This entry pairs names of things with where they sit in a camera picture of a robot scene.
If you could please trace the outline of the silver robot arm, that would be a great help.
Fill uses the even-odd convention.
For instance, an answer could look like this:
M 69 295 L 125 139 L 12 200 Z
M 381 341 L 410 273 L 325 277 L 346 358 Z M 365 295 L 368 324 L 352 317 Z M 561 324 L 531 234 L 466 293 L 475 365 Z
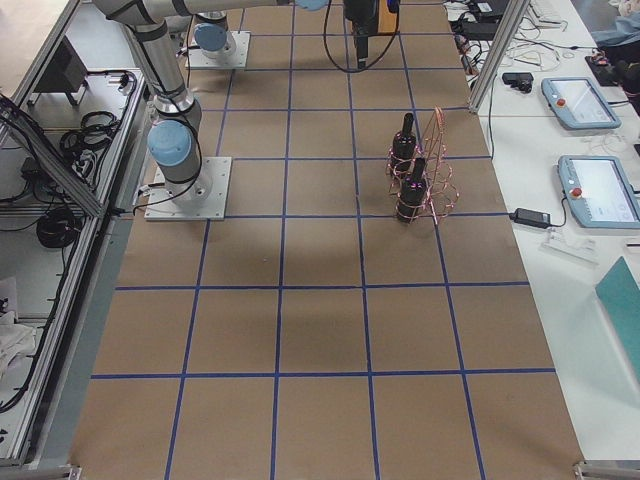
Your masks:
M 193 39 L 205 57 L 218 59 L 235 53 L 236 42 L 229 31 L 226 11 L 201 12 L 194 19 Z
M 185 116 L 199 104 L 187 87 L 180 72 L 171 42 L 166 19 L 169 17 L 194 17 L 211 12 L 226 12 L 256 7 L 288 6 L 288 1 L 97 1 L 95 6 L 105 18 L 120 23 L 128 33 L 131 52 L 141 58 L 141 69 L 151 82 L 154 107 L 163 118 Z M 343 16 L 352 24 L 357 67 L 351 72 L 360 73 L 372 68 L 381 58 L 369 62 L 368 39 L 380 36 L 381 18 L 397 17 L 398 1 L 345 1 Z

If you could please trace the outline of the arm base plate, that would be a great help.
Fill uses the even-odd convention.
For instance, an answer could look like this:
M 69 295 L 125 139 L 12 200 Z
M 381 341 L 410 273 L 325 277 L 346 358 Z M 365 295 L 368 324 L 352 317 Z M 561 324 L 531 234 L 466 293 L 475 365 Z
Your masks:
M 150 191 L 144 218 L 148 221 L 223 220 L 231 176 L 231 157 L 205 157 L 200 176 L 189 190 L 173 199 L 189 184 L 167 183 L 160 168 Z
M 188 49 L 188 68 L 190 70 L 234 70 L 244 69 L 248 58 L 250 33 L 248 31 L 230 31 L 236 42 L 234 54 L 218 59 L 207 58 L 195 41 Z

